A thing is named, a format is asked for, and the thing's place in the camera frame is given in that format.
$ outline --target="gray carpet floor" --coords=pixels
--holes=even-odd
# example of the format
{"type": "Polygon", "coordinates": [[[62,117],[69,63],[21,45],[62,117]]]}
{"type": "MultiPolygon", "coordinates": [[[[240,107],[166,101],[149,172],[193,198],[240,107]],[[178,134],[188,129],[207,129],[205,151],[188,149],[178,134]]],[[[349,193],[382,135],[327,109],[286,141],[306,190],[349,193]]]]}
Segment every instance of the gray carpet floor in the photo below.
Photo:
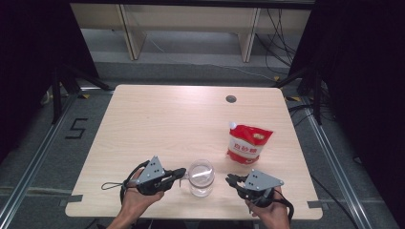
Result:
{"type": "MultiPolygon", "coordinates": [[[[143,52],[145,58],[152,58],[153,54],[156,59],[152,63],[147,60],[139,60],[139,62],[120,61],[125,59],[126,50],[121,43],[114,50],[107,50],[103,45],[112,40],[117,41],[119,37],[115,33],[105,33],[107,41],[96,40],[92,42],[93,37],[90,36],[90,31],[87,38],[89,49],[94,55],[97,70],[103,82],[115,87],[118,84],[160,84],[160,85],[213,85],[213,86],[240,86],[240,87],[270,87],[273,82],[273,76],[279,75],[270,72],[266,65],[259,63],[259,59],[264,59],[263,50],[261,47],[255,46],[252,52],[252,63],[235,64],[225,62],[227,66],[238,67],[239,70],[222,68],[212,65],[191,65],[173,63],[169,60],[166,63],[160,63],[160,58],[175,58],[179,54],[177,51],[170,51],[167,36],[154,36],[155,41],[160,41],[160,45],[166,46],[166,53],[162,53],[161,57],[154,46],[146,43],[143,52]]],[[[220,36],[232,46],[236,44],[235,38],[232,35],[220,36]]],[[[238,52],[239,46],[233,46],[230,49],[228,46],[224,48],[224,56],[234,56],[238,52]]],[[[288,68],[280,68],[279,65],[272,65],[271,68],[278,72],[287,72],[288,68]]],[[[85,81],[79,83],[83,87],[92,87],[85,81]]],[[[283,88],[285,96],[295,96],[296,87],[299,81],[294,81],[283,88]]],[[[21,206],[16,212],[9,228],[87,228],[94,219],[86,218],[69,218],[64,213],[63,200],[66,200],[69,194],[75,187],[75,182],[84,164],[86,156],[96,136],[98,126],[107,109],[108,103],[112,94],[99,90],[91,90],[86,92],[90,97],[87,99],[78,96],[75,99],[71,109],[67,111],[66,117],[57,132],[56,138],[51,145],[47,156],[40,167],[39,172],[34,178],[32,185],[26,194],[21,206]],[[76,123],[76,127],[85,128],[82,138],[67,139],[66,136],[78,135],[78,132],[70,130],[76,118],[87,118],[86,121],[76,123]]],[[[289,107],[301,105],[300,101],[287,101],[289,107]]],[[[342,164],[346,175],[348,176],[354,191],[358,194],[361,202],[366,209],[367,215],[371,220],[373,228],[398,228],[384,201],[379,196],[373,183],[367,175],[365,169],[353,161],[355,152],[351,144],[345,138],[344,133],[339,127],[338,120],[334,119],[333,112],[330,107],[322,107],[323,128],[329,138],[330,144],[342,164]]],[[[53,116],[53,104],[47,103],[43,108],[37,111],[37,114],[32,119],[31,126],[27,129],[24,138],[18,148],[11,152],[5,161],[0,165],[0,204],[3,205],[13,187],[15,187],[19,179],[23,176],[25,169],[30,163],[34,153],[38,149],[51,127],[53,116]]],[[[291,117],[294,123],[298,139],[300,141],[309,171],[314,175],[328,190],[341,202],[346,208],[347,204],[339,189],[339,186],[334,178],[322,148],[314,134],[307,114],[304,110],[300,110],[291,117]]],[[[292,228],[354,228],[350,219],[343,213],[342,209],[332,200],[329,194],[325,192],[317,183],[314,182],[316,193],[324,203],[324,215],[319,220],[293,220],[292,228]]],[[[107,225],[112,219],[97,219],[97,222],[107,225]]]]}

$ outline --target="floor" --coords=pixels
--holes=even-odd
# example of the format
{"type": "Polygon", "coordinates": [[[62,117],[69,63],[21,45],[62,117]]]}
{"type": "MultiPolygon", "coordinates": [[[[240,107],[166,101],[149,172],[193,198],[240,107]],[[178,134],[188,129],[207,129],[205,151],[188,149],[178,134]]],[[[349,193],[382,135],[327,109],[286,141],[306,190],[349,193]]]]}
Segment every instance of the floor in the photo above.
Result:
{"type": "MultiPolygon", "coordinates": [[[[286,52],[272,48],[276,55],[266,56],[257,40],[250,61],[243,63],[237,35],[233,33],[150,31],[139,59],[131,61],[121,31],[82,32],[101,79],[112,87],[121,83],[270,87],[275,76],[283,78],[283,73],[288,72],[288,66],[276,56],[289,63],[286,52]]],[[[299,39],[290,35],[285,37],[285,42],[296,49],[299,39]]],[[[21,144],[0,165],[0,204],[16,206],[9,212],[8,221],[1,222],[1,228],[96,228],[97,223],[107,225],[112,220],[73,219],[64,214],[66,200],[112,96],[94,89],[94,85],[86,81],[79,80],[79,83],[83,93],[63,98],[65,113],[56,125],[51,124],[52,95],[44,96],[43,108],[35,115],[21,144]],[[87,118],[77,124],[85,127],[83,137],[68,141],[66,136],[77,134],[71,127],[81,117],[87,118]],[[25,191],[20,194],[20,201],[11,199],[21,187],[25,191]]],[[[296,97],[298,84],[299,80],[283,88],[290,108],[308,102],[296,97]]],[[[340,130],[327,96],[324,96],[321,112],[321,127],[314,122],[311,110],[291,112],[324,209],[321,219],[294,220],[292,228],[356,228],[339,205],[350,213],[358,228],[398,228],[367,172],[354,160],[356,154],[340,130]],[[360,210],[360,216],[355,214],[355,209],[360,210]]]]}

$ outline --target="red plastic bag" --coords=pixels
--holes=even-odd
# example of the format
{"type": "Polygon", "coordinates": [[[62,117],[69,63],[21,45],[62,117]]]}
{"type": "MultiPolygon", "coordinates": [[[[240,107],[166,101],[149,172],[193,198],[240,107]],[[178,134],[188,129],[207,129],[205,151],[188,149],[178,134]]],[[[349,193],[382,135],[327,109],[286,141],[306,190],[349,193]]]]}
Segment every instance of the red plastic bag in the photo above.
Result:
{"type": "Polygon", "coordinates": [[[227,154],[241,164],[251,164],[259,159],[273,132],[232,122],[229,134],[227,154]]]}

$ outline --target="table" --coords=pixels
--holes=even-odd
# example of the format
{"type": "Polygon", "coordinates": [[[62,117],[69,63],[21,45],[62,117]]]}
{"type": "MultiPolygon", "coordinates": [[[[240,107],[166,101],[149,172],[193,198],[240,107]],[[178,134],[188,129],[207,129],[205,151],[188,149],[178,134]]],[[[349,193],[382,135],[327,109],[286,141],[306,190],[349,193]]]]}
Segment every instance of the table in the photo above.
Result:
{"type": "Polygon", "coordinates": [[[158,156],[164,169],[188,168],[208,159],[216,170],[214,190],[206,198],[189,193],[176,181],[163,199],[142,215],[146,219],[253,219],[245,202],[225,181],[227,174],[261,170],[285,182],[283,193],[295,207],[294,219],[319,219],[318,200],[282,93],[273,88],[120,85],[100,124],[72,195],[70,217],[114,217],[119,188],[101,190],[105,182],[122,182],[141,162],[158,156]],[[236,102],[226,101],[234,95],[236,102]],[[228,123],[235,121],[274,134],[252,165],[231,161],[225,153],[228,123]]]}

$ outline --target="light wood table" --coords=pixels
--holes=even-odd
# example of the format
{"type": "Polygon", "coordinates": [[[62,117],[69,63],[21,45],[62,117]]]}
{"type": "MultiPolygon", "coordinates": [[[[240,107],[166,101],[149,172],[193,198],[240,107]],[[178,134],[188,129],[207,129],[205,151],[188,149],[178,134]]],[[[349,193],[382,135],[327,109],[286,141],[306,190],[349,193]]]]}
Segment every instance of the light wood table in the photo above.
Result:
{"type": "Polygon", "coordinates": [[[66,214],[114,217],[120,209],[119,188],[101,190],[105,182],[122,182],[141,162],[158,156],[164,169],[188,168],[200,158],[214,166],[214,190],[206,198],[190,194],[188,181],[176,181],[143,218],[253,219],[245,202],[225,181],[227,174],[246,176],[261,170],[285,182],[285,197],[294,219],[319,219],[320,208],[307,164],[279,89],[120,85],[110,101],[83,166],[66,214]],[[237,101],[226,101],[234,95],[237,101]],[[252,165],[240,165],[225,153],[230,121],[271,130],[274,134],[252,165]]]}

